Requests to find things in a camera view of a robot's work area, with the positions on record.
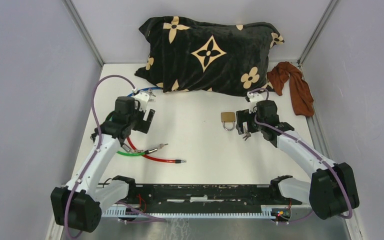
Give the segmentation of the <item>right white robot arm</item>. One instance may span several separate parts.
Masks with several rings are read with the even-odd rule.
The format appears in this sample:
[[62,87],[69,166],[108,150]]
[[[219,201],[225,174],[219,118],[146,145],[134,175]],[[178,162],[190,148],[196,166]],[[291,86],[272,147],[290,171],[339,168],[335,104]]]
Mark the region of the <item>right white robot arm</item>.
[[309,182],[293,176],[272,180],[269,199],[282,204],[288,198],[309,204],[322,220],[331,217],[350,219],[360,205],[354,171],[346,162],[337,163],[304,141],[287,122],[281,122],[272,100],[261,100],[236,113],[240,135],[261,133],[275,148],[287,154],[310,177]]

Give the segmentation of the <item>brass padlock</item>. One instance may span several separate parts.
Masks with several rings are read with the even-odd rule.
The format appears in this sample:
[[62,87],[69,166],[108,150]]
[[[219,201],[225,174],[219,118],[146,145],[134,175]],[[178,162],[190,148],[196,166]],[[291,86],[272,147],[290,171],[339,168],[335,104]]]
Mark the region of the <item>brass padlock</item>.
[[224,130],[232,131],[235,128],[236,115],[234,112],[221,112],[220,119]]

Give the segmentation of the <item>padlock keys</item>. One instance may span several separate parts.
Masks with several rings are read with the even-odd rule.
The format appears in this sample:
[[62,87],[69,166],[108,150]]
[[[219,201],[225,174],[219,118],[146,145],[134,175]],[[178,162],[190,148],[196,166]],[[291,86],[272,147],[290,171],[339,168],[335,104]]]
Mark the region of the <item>padlock keys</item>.
[[247,141],[251,136],[252,136],[252,134],[250,132],[245,132],[242,139],[244,141]]

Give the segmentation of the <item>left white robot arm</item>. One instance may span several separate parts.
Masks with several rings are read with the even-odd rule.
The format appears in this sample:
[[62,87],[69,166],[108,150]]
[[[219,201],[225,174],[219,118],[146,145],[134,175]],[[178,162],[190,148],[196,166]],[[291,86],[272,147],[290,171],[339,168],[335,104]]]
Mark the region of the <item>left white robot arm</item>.
[[121,149],[132,131],[148,133],[155,110],[147,110],[150,95],[145,92],[120,96],[114,110],[91,135],[93,148],[77,173],[64,187],[55,187],[50,195],[57,225],[91,233],[100,223],[103,212],[117,201],[130,204],[138,191],[134,179],[117,176],[109,185],[99,182],[111,159]]

